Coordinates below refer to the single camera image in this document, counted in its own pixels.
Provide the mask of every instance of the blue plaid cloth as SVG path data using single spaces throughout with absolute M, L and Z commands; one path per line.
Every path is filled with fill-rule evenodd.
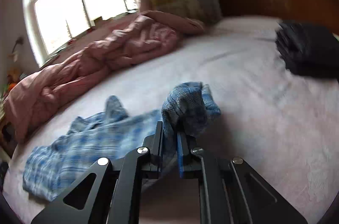
M 178 85 L 169 94 L 161 111 L 129 117 L 116 96 L 106 102 L 106 111 L 89 118 L 77 117 L 66 135 L 50 146 L 36 147 L 27 159 L 23 188 L 52 201 L 97 159 L 111 161 L 142 146 L 154 134 L 157 121 L 163 121 L 163 173 L 176 154 L 174 129 L 181 120 L 187 134 L 197 136 L 209 121 L 220 115 L 210 88 L 201 82 Z

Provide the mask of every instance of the orange object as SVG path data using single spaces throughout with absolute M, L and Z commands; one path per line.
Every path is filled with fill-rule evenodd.
M 10 92 L 10 91 L 14 88 L 14 86 L 16 86 L 16 85 L 17 85 L 16 82 L 10 83 L 10 84 L 8 85 L 7 91 Z
M 20 69 L 13 64 L 11 69 L 7 72 L 7 76 L 11 76 L 13 82 L 19 82 L 21 71 Z

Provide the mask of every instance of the wooden headboard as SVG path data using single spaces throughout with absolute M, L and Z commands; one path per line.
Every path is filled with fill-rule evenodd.
M 307 21 L 339 35 L 339 0 L 219 0 L 223 16 L 263 15 Z

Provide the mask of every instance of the white wall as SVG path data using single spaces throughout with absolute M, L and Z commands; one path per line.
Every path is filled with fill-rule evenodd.
M 24 37 L 24 44 L 22 47 L 17 46 L 19 66 L 21 71 L 26 74 L 36 72 L 39 67 L 29 44 L 23 17 L 22 0 L 0 0 L 0 13 L 0 45 L 5 52 L 7 66 L 11 64 L 7 55 L 11 53 L 18 37 L 22 36 Z

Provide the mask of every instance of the windowsill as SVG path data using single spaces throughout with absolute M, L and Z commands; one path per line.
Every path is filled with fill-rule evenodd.
M 114 30 L 123 29 L 123 28 L 118 28 L 118 27 L 115 28 L 115 27 L 119 26 L 119 23 L 124 24 L 124 20 L 126 19 L 129 20 L 128 17 L 132 18 L 135 13 L 137 13 L 137 10 L 128 11 L 126 13 L 122 13 L 108 20 L 103 20 L 98 25 L 91 27 L 90 29 L 86 30 L 80 35 L 77 35 L 75 38 L 69 40 L 64 45 L 62 45 L 60 48 L 58 48 L 55 52 L 50 54 L 48 59 L 44 62 L 44 64 L 40 67 L 39 70 L 42 70 L 45 67 L 52 65 L 52 64 L 61 63 L 63 62 L 63 58 L 66 59 L 70 55 L 80 51 L 82 48 L 84 48 L 89 43 L 96 41 L 96 40 L 100 40 L 100 37 L 98 39 L 93 39 L 93 36 L 95 33 L 97 33 L 97 35 L 102 35 L 102 34 L 108 35 L 112 31 L 110 30 L 110 28 L 114 28 Z

